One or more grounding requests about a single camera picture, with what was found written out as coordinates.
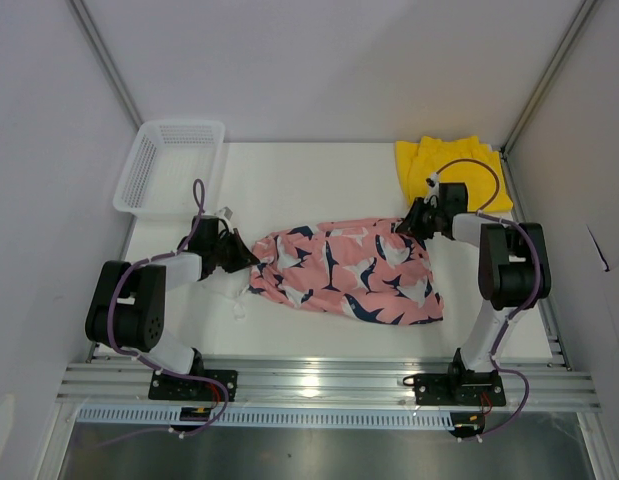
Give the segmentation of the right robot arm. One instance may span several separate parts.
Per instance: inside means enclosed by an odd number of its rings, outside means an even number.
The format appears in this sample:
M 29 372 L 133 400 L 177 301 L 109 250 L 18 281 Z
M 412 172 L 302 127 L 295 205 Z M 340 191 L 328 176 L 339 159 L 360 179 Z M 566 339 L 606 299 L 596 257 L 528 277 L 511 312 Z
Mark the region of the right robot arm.
M 497 355 L 519 315 L 548 296 L 551 273 L 542 226 L 516 223 L 468 211 L 463 183 L 427 181 L 397 232 L 415 239 L 440 233 L 478 249 L 481 309 L 467 341 L 456 350 L 446 372 L 403 379 L 421 406 L 494 406 L 506 404 Z

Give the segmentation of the yellow shorts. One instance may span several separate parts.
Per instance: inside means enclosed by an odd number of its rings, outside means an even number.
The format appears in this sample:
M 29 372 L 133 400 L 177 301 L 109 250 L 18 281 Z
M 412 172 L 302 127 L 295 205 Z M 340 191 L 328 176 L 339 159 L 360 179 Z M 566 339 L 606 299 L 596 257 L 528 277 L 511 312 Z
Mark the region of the yellow shorts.
M 433 174 L 445 183 L 463 183 L 468 209 L 504 213 L 513 208 L 499 153 L 478 137 L 454 141 L 423 136 L 419 142 L 394 145 L 398 182 L 408 203 L 427 195 L 427 178 Z

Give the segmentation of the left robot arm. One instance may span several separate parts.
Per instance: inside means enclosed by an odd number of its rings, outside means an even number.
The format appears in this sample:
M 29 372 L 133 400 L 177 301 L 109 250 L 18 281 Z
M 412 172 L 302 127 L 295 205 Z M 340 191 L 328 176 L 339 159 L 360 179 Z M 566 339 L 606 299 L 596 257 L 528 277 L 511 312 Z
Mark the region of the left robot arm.
M 218 268 L 235 273 L 258 263 L 230 218 L 227 208 L 197 215 L 176 250 L 135 263 L 105 262 L 85 320 L 90 341 L 172 376 L 171 388 L 186 400 L 204 392 L 205 369 L 198 350 L 167 331 L 166 296 Z

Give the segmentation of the pink patterned shorts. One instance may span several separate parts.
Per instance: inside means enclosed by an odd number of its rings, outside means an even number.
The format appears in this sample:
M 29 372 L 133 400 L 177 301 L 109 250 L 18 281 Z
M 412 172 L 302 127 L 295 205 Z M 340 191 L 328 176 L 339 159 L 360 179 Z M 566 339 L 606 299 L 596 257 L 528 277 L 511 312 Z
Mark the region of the pink patterned shorts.
M 368 218 L 302 225 L 255 242 L 247 291 L 297 310 L 373 324 L 439 322 L 444 300 L 424 240 L 399 220 Z

